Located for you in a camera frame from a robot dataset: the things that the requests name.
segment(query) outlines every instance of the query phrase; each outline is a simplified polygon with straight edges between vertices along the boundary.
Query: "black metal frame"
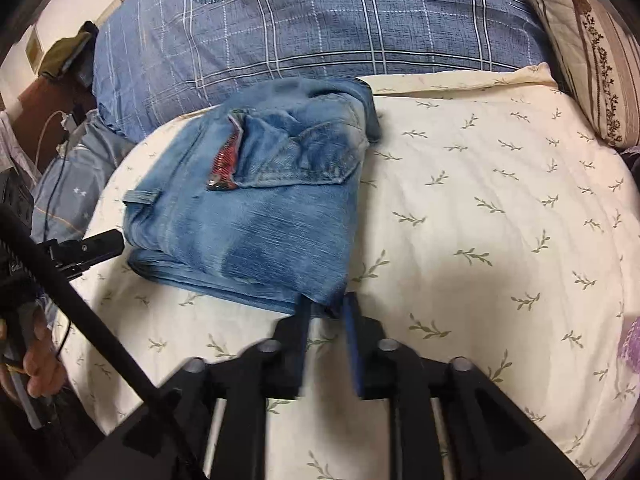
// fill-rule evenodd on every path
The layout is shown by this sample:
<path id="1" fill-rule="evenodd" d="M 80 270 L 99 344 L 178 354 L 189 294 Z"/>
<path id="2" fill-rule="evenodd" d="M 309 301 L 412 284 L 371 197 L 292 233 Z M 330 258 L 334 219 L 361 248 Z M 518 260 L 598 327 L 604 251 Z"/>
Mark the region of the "black metal frame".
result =
<path id="1" fill-rule="evenodd" d="M 219 399 L 226 409 L 210 477 L 264 480 L 266 399 L 295 399 L 302 386 L 312 303 L 281 319 L 270 339 L 218 364 L 192 358 L 161 388 L 193 452 L 185 468 L 172 441 L 142 406 L 85 459 L 69 480 L 202 478 Z M 578 480 L 574 464 L 480 370 L 465 358 L 421 358 L 363 317 L 355 293 L 344 298 L 354 386 L 363 400 L 389 400 L 391 480 L 442 480 L 431 397 L 440 399 L 450 460 L 459 480 Z"/>

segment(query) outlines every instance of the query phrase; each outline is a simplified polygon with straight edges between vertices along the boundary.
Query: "pillow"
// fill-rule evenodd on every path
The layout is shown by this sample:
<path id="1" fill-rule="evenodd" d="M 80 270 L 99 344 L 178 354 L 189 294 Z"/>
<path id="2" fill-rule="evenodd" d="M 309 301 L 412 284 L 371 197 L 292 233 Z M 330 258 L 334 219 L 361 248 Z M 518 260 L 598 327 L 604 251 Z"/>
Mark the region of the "pillow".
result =
<path id="1" fill-rule="evenodd" d="M 598 0 L 529 0 L 567 84 L 610 146 L 640 144 L 640 49 Z"/>
<path id="2" fill-rule="evenodd" d="M 125 0 L 100 28 L 94 95 L 140 142 L 276 77 L 553 64 L 525 0 Z"/>

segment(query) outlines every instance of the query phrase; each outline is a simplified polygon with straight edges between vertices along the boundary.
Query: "cream bed sheet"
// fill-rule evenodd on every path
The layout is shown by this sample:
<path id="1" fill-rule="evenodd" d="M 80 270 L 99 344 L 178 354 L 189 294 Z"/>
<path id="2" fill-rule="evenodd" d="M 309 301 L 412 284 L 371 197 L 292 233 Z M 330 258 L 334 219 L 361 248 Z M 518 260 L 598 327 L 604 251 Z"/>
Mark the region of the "cream bed sheet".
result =
<path id="1" fill-rule="evenodd" d="M 603 478 L 638 432 L 638 377 L 617 359 L 640 316 L 640 194 L 623 161 L 544 64 L 364 79 L 383 125 L 350 273 L 364 313 L 424 357 L 469 357 L 587 478 Z M 87 235 L 121 228 L 122 195 L 193 116 L 131 152 Z M 126 256 L 74 285 L 156 383 L 187 357 L 238 354 L 280 317 L 147 282 Z M 57 340 L 65 328 L 59 314 Z M 105 431 L 139 403 L 76 330 L 62 355 Z M 354 396 L 345 357 L 339 323 L 315 320 L 302 398 L 270 401 L 268 478 L 388 478 L 386 405 Z"/>

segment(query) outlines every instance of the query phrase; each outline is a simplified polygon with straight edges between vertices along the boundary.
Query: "blue blanket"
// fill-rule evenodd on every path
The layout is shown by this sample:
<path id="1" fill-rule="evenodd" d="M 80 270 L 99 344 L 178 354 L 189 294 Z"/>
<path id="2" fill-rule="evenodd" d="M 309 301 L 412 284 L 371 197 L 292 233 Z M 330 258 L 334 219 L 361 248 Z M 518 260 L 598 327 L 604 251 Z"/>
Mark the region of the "blue blanket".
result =
<path id="1" fill-rule="evenodd" d="M 138 142 L 285 76 L 509 71 L 553 59 L 525 0 L 126 0 L 103 25 L 94 93 Z"/>

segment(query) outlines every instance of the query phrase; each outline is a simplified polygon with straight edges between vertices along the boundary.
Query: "leaf pattern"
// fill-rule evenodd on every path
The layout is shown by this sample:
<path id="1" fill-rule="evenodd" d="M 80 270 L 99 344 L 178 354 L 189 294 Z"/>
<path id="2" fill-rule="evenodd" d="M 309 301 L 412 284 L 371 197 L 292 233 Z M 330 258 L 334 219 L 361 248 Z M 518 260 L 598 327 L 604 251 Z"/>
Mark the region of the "leaf pattern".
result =
<path id="1" fill-rule="evenodd" d="M 582 473 L 586 473 L 591 469 L 596 469 L 600 465 L 600 462 L 593 463 L 593 459 L 590 458 L 588 464 L 585 464 L 580 462 L 579 460 L 576 460 L 575 465 Z"/>
<path id="2" fill-rule="evenodd" d="M 529 417 L 529 420 L 531 422 L 542 422 L 543 420 L 546 419 L 546 415 L 537 415 L 536 413 L 533 413 L 529 408 L 527 408 L 525 406 L 524 408 L 524 412 L 527 414 L 527 416 Z"/>
<path id="3" fill-rule="evenodd" d="M 582 335 L 574 335 L 574 331 L 571 330 L 571 332 L 569 332 L 568 334 L 564 334 L 564 337 L 560 341 L 569 341 L 569 345 L 571 346 L 571 348 L 574 347 L 574 344 L 578 345 L 580 348 L 584 348 L 584 345 L 580 342 L 580 339 L 582 339 Z"/>
<path id="4" fill-rule="evenodd" d="M 403 135 L 408 135 L 411 138 L 421 137 L 423 139 L 428 139 L 427 132 L 416 132 L 415 130 L 411 130 L 410 132 L 403 132 Z"/>
<path id="5" fill-rule="evenodd" d="M 380 256 L 378 257 L 376 262 L 372 266 L 370 266 L 369 269 L 367 269 L 367 266 L 363 263 L 362 267 L 364 268 L 364 270 L 362 274 L 357 278 L 353 278 L 352 281 L 356 283 L 361 283 L 363 282 L 363 280 L 366 280 L 368 278 L 377 278 L 378 275 L 375 273 L 376 269 L 378 267 L 388 265 L 389 263 L 391 263 L 389 260 L 385 260 L 385 255 L 386 255 L 386 250 L 383 250 L 380 253 Z"/>
<path id="6" fill-rule="evenodd" d="M 580 275 L 575 270 L 572 270 L 572 274 L 575 276 L 574 283 L 580 283 L 583 285 L 582 290 L 585 290 L 588 286 L 593 286 L 596 284 L 598 280 L 593 280 L 592 282 L 587 278 L 587 275 Z"/>
<path id="7" fill-rule="evenodd" d="M 616 396 L 613 398 L 613 400 L 616 400 L 616 399 L 626 400 L 627 396 L 635 397 L 636 387 L 635 386 L 631 387 L 631 384 L 627 384 L 624 390 L 620 390 L 618 389 L 618 385 L 616 384 Z"/>
<path id="8" fill-rule="evenodd" d="M 548 249 L 549 246 L 546 244 L 549 240 L 551 240 L 550 237 L 548 237 L 546 235 L 546 231 L 544 229 L 542 229 L 542 238 L 536 238 L 536 242 L 538 244 L 538 246 L 533 249 L 531 252 L 532 253 L 539 253 L 542 249 Z"/>
<path id="9" fill-rule="evenodd" d="M 444 184 L 444 180 L 449 178 L 449 175 L 447 175 L 444 170 L 442 170 L 440 172 L 440 174 L 436 177 L 431 175 L 431 182 L 427 182 L 425 184 L 425 186 L 437 186 L 437 185 L 442 185 Z"/>
<path id="10" fill-rule="evenodd" d="M 156 342 L 153 339 L 149 338 L 149 342 L 151 343 L 149 349 L 151 350 L 152 348 L 155 348 L 158 353 L 164 350 L 168 344 L 167 341 L 162 341 L 162 339 Z"/>
<path id="11" fill-rule="evenodd" d="M 542 202 L 542 205 L 544 207 L 551 206 L 551 209 L 553 209 L 553 207 L 556 205 L 556 202 L 558 201 L 559 196 L 556 195 L 555 197 L 553 197 L 551 195 L 547 195 L 546 198 L 547 200 L 541 200 L 540 202 Z"/>
<path id="12" fill-rule="evenodd" d="M 469 265 L 473 265 L 473 260 L 478 260 L 479 262 L 487 264 L 489 267 L 494 266 L 494 264 L 492 264 L 489 260 L 486 259 L 486 256 L 489 256 L 489 253 L 475 254 L 474 253 L 475 250 L 476 248 L 474 247 L 471 247 L 468 251 L 463 251 L 462 249 L 460 249 L 457 253 L 454 254 L 454 256 L 459 256 L 459 255 L 464 256 L 469 262 Z"/>
<path id="13" fill-rule="evenodd" d="M 586 141 L 587 141 L 587 143 L 588 143 L 588 142 L 591 142 L 592 140 L 594 140 L 594 137 L 586 136 L 586 135 L 585 135 L 584 133 L 582 133 L 582 132 L 578 132 L 578 136 L 579 136 L 581 139 L 586 140 Z"/>
<path id="14" fill-rule="evenodd" d="M 620 189 L 620 187 L 622 186 L 624 181 L 625 181 L 625 179 L 621 178 L 620 180 L 617 180 L 616 183 L 613 186 L 607 186 L 607 187 L 609 187 L 609 189 L 612 190 L 612 192 L 616 192 L 617 190 Z"/>
<path id="15" fill-rule="evenodd" d="M 451 333 L 451 330 L 439 330 L 436 327 L 435 320 L 431 320 L 431 326 L 424 326 L 420 320 L 416 319 L 414 314 L 409 314 L 409 318 L 413 322 L 413 324 L 409 327 L 409 330 L 422 330 L 424 332 L 424 336 L 422 339 L 431 339 L 432 337 L 443 338 L 448 336 Z"/>
<path id="16" fill-rule="evenodd" d="M 589 227 L 591 227 L 592 231 L 595 231 L 596 229 L 599 229 L 601 232 L 603 232 L 602 231 L 602 226 L 598 222 L 596 222 L 593 218 L 589 218 L 588 220 L 585 220 L 584 224 L 582 224 L 582 225 L 583 226 L 584 225 L 588 225 Z"/>
<path id="17" fill-rule="evenodd" d="M 187 299 L 184 300 L 182 303 L 180 303 L 180 306 L 187 306 L 187 305 L 192 305 L 194 304 L 193 301 L 197 300 L 198 298 L 203 297 L 204 294 L 197 294 L 196 292 L 190 292 L 187 294 Z"/>
<path id="18" fill-rule="evenodd" d="M 102 299 L 100 300 L 100 306 L 104 306 L 105 303 L 107 303 L 108 301 L 111 301 L 113 299 L 113 291 L 112 290 L 107 290 L 104 293 L 104 296 L 102 297 Z"/>
<path id="19" fill-rule="evenodd" d="M 512 178 L 513 180 L 520 180 L 515 173 L 507 173 L 504 170 L 493 170 L 492 173 L 500 173 L 502 176 L 508 176 L 510 178 Z"/>
<path id="20" fill-rule="evenodd" d="M 534 303 L 540 300 L 540 293 L 535 296 L 530 296 L 528 292 L 525 292 L 526 299 L 520 300 L 519 298 L 511 297 L 511 301 L 515 301 L 518 304 L 518 310 L 520 310 L 523 306 L 526 306 L 531 312 L 531 307 Z"/>
<path id="21" fill-rule="evenodd" d="M 448 152 L 452 152 L 453 150 L 458 150 L 460 153 L 462 153 L 465 150 L 468 150 L 469 148 L 466 146 L 460 146 L 459 144 L 454 144 L 453 146 L 445 146 L 445 149 Z"/>
<path id="22" fill-rule="evenodd" d="M 500 209 L 499 207 L 497 207 L 493 202 L 491 202 L 491 203 L 485 202 L 484 200 L 479 199 L 477 196 L 475 196 L 474 198 L 478 202 L 476 204 L 477 207 L 485 207 L 491 213 L 502 213 L 502 214 L 505 214 L 504 211 L 502 209 Z"/>
<path id="23" fill-rule="evenodd" d="M 571 447 L 564 452 L 565 454 L 569 455 L 580 447 L 580 444 L 582 443 L 584 436 L 587 434 L 587 430 L 589 429 L 590 424 L 591 424 L 591 419 L 587 420 L 587 426 L 584 428 L 584 431 L 582 432 L 581 436 L 577 436 L 577 435 L 574 436 L 574 442 L 571 444 Z"/>
<path id="24" fill-rule="evenodd" d="M 276 408 L 285 404 L 291 404 L 291 401 L 282 399 L 269 399 L 269 402 L 267 403 L 267 412 L 273 413 L 273 415 L 279 415 L 280 412 L 277 412 Z"/>
<path id="25" fill-rule="evenodd" d="M 111 370 L 107 368 L 107 365 L 104 363 L 94 363 L 96 367 L 100 369 L 100 371 L 107 377 L 108 380 L 111 381 L 111 374 L 113 373 Z"/>
<path id="26" fill-rule="evenodd" d="M 207 348 L 213 348 L 216 351 L 217 358 L 232 359 L 236 357 L 236 354 L 231 354 L 229 350 L 226 349 L 225 344 L 219 345 L 218 343 L 215 342 L 211 334 L 207 334 L 207 335 L 209 336 L 209 343 L 207 344 Z"/>
<path id="27" fill-rule="evenodd" d="M 471 114 L 471 118 L 465 120 L 465 125 L 462 126 L 462 129 L 466 130 L 467 128 L 471 128 L 472 126 L 476 126 L 476 121 L 477 120 L 478 120 L 478 118 L 474 114 Z"/>
<path id="28" fill-rule="evenodd" d="M 311 453 L 311 451 L 309 451 L 309 457 L 313 462 L 308 462 L 307 465 L 309 467 L 313 467 L 316 471 L 318 471 L 317 480 L 343 480 L 341 478 L 334 478 L 334 476 L 332 476 L 331 473 L 329 472 L 329 465 L 326 464 L 323 468 L 318 462 L 318 459 L 316 459 L 314 454 Z"/>
<path id="29" fill-rule="evenodd" d="M 418 219 L 412 214 L 409 214 L 409 216 L 405 216 L 405 215 L 401 215 L 400 213 L 396 213 L 395 211 L 392 211 L 392 213 L 394 216 L 397 216 L 399 218 L 398 223 L 409 222 L 414 227 L 416 227 L 418 224 L 424 224 L 424 221 L 427 219 L 426 216 Z"/>
<path id="30" fill-rule="evenodd" d="M 510 362 L 508 360 L 509 358 L 509 352 L 507 350 L 504 351 L 504 355 L 502 356 L 502 361 L 500 362 L 500 366 L 497 368 L 497 370 L 495 372 L 492 372 L 491 367 L 487 367 L 487 369 L 489 370 L 489 374 L 488 377 L 489 379 L 491 379 L 494 383 L 501 383 L 502 382 L 502 372 L 505 371 L 507 368 L 509 368 L 511 365 L 513 365 L 512 362 Z"/>
<path id="31" fill-rule="evenodd" d="M 317 346 L 318 348 L 324 348 L 325 345 L 335 341 L 336 339 L 338 339 L 337 335 L 334 335 L 333 337 L 320 335 L 320 337 L 316 338 L 316 339 L 307 339 L 306 340 L 306 349 L 309 350 L 310 348 L 312 348 L 314 346 Z"/>
<path id="32" fill-rule="evenodd" d="M 607 373 L 609 373 L 609 368 L 594 372 L 593 375 L 598 377 L 598 382 L 601 382 L 607 376 Z"/>
<path id="33" fill-rule="evenodd" d="M 558 170 L 558 165 L 556 164 L 556 160 L 554 158 L 551 159 L 551 164 L 548 164 L 547 167 L 549 168 L 548 170 L 546 170 L 547 173 L 553 173 L 554 171 Z"/>
<path id="34" fill-rule="evenodd" d="M 391 153 L 382 153 L 377 152 L 376 150 L 373 150 L 373 153 L 375 153 L 377 156 L 382 157 L 384 160 L 402 160 L 401 156 L 393 156 L 391 155 Z"/>
<path id="35" fill-rule="evenodd" d="M 620 224 L 622 224 L 622 220 L 621 220 L 621 215 L 620 215 L 620 211 L 618 211 L 616 209 L 616 216 L 613 219 L 613 225 L 611 226 L 613 229 L 615 229 L 616 227 L 618 227 Z"/>
<path id="36" fill-rule="evenodd" d="M 526 115 L 522 115 L 520 112 L 511 112 L 509 115 L 513 117 L 517 117 L 522 121 L 527 121 L 527 123 L 531 122 L 529 121 L 529 118 Z"/>
<path id="37" fill-rule="evenodd" d="M 522 146 L 515 146 L 512 142 L 504 142 L 503 140 L 498 139 L 498 143 L 503 148 L 508 148 L 510 152 L 519 152 L 522 149 Z"/>
<path id="38" fill-rule="evenodd" d="M 146 297 L 146 296 L 135 296 L 133 299 L 134 300 L 139 300 L 140 303 L 142 303 L 144 306 L 149 306 L 150 302 L 148 300 L 148 297 Z"/>

